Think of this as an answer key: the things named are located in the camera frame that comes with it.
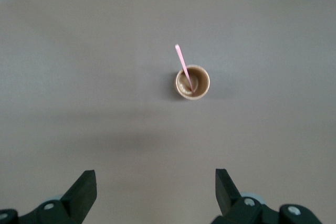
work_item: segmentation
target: gray table surface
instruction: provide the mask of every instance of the gray table surface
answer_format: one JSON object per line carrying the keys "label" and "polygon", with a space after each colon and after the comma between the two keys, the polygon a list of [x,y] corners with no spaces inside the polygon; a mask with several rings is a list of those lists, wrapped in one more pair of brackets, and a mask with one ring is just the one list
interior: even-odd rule
{"label": "gray table surface", "polygon": [[[172,82],[204,67],[208,94]],[[0,209],[95,169],[84,223],[210,223],[215,169],[336,211],[336,0],[0,0]]]}

